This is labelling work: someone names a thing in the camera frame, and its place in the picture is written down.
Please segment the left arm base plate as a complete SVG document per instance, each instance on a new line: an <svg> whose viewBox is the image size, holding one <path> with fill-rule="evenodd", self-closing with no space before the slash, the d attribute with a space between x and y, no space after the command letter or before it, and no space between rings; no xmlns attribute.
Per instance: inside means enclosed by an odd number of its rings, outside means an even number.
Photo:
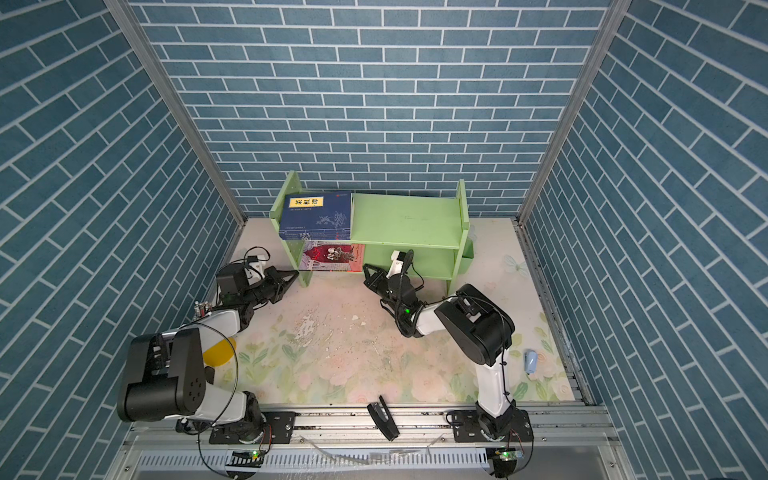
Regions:
<svg viewBox="0 0 768 480"><path fill-rule="evenodd" d="M293 411L267 411L253 421L214 427L209 437L212 445L289 444L293 435L297 413Z"/></svg>

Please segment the blue book yellow label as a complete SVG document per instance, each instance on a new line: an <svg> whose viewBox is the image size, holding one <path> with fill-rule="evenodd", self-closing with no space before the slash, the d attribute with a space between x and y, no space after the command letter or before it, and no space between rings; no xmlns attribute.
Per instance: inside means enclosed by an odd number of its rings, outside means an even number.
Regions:
<svg viewBox="0 0 768 480"><path fill-rule="evenodd" d="M282 232L279 236L285 241L349 242L351 240L349 231Z"/></svg>

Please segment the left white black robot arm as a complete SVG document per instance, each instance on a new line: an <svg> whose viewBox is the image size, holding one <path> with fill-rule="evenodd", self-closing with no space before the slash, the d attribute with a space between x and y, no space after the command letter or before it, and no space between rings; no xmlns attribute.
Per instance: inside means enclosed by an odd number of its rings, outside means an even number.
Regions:
<svg viewBox="0 0 768 480"><path fill-rule="evenodd" d="M215 386L209 357L216 346L233 350L234 336L255 311L281 301L299 276L258 262L250 256L222 267L216 274L218 304L197 305L192 322L131 341L116 407L122 421L174 418L178 431L196 435L209 429L213 441L263 439L269 424L255 395Z"/></svg>

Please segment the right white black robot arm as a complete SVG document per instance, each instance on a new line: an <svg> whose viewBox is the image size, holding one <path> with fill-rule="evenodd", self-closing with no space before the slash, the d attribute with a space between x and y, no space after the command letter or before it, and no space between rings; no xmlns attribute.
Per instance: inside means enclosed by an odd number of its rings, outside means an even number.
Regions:
<svg viewBox="0 0 768 480"><path fill-rule="evenodd" d="M419 289L408 276L413 258L412 250L396 251L388 269L364 264L364 285L379 296L380 306L404 337L420 338L443 330L450 334L476 364L481 431L491 440L510 434L516 411L506 381L506 356L515 332L512 319L471 284L441 301L420 300Z"/></svg>

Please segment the red Hamlet picture book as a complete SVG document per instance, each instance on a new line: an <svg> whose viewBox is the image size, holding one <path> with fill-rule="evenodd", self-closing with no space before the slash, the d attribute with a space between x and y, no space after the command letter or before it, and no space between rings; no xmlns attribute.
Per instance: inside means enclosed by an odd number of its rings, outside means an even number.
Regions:
<svg viewBox="0 0 768 480"><path fill-rule="evenodd" d="M363 244L307 241L299 258L300 271L361 272Z"/></svg>

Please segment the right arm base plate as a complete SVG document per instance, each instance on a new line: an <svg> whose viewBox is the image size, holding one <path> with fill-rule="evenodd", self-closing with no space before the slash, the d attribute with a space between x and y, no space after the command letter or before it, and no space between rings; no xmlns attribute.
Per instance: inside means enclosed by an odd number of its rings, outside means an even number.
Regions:
<svg viewBox="0 0 768 480"><path fill-rule="evenodd" d="M510 407L500 417L476 409L449 410L445 418L457 443L527 443L534 440L528 412L516 407Z"/></svg>

